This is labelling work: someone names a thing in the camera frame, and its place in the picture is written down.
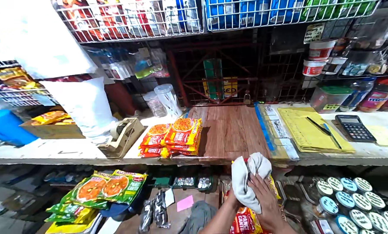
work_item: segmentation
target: yellow paper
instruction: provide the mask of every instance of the yellow paper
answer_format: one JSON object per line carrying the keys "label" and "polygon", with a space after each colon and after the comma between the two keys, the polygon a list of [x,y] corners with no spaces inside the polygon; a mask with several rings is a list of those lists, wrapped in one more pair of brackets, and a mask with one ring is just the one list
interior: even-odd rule
{"label": "yellow paper", "polygon": [[366,126],[374,138],[376,143],[381,146],[388,146],[388,128],[385,126],[369,125]]}
{"label": "yellow paper", "polygon": [[[355,152],[351,144],[343,139],[332,126],[328,125],[312,107],[278,108],[278,112],[289,129],[299,151],[322,153]],[[320,126],[324,123],[327,124],[342,149],[338,148],[331,136],[321,131],[307,117],[314,120]]]}

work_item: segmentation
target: white cloth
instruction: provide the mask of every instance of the white cloth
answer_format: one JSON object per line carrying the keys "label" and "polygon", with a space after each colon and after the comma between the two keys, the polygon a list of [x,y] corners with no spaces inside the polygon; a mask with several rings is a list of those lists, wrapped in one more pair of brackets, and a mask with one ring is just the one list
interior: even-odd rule
{"label": "white cloth", "polygon": [[253,190],[247,185],[249,172],[253,175],[256,175],[257,172],[260,177],[266,178],[272,172],[272,165],[261,153],[251,154],[247,164],[244,162],[243,157],[240,156],[231,165],[231,183],[234,195],[240,203],[249,207],[257,214],[261,214],[262,209],[260,208],[259,201],[256,199]]}

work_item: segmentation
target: hand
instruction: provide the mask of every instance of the hand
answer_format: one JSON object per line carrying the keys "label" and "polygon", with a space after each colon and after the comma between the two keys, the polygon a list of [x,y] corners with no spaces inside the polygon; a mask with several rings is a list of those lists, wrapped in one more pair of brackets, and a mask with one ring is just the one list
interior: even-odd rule
{"label": "hand", "polygon": [[275,193],[270,189],[269,182],[259,174],[254,176],[250,173],[250,179],[247,184],[253,189],[262,209],[262,214],[256,214],[260,225],[274,234],[286,233],[284,229],[289,225],[282,218]]}

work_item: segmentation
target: blue tape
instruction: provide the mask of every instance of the blue tape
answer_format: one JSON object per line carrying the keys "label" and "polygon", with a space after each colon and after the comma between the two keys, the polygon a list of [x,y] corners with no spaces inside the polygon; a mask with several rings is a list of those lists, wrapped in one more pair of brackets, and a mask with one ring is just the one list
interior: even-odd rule
{"label": "blue tape", "polygon": [[265,124],[264,124],[264,120],[262,119],[262,115],[260,114],[260,111],[259,111],[259,108],[258,108],[259,102],[254,102],[253,104],[255,106],[255,112],[256,112],[256,116],[258,117],[260,127],[261,127],[261,129],[262,129],[262,131],[264,132],[264,135],[265,135],[266,144],[268,145],[270,151],[274,151],[275,148],[273,147],[272,142],[270,141],[270,137],[269,137],[268,131],[266,130],[266,127],[265,127]]}

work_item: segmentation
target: green lid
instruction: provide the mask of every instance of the green lid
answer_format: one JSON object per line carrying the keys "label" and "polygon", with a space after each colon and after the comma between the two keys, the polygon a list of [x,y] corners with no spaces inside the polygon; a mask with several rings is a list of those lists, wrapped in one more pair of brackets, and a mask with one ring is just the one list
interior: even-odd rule
{"label": "green lid", "polygon": [[319,88],[328,94],[348,94],[353,92],[351,88],[344,86],[321,86]]}

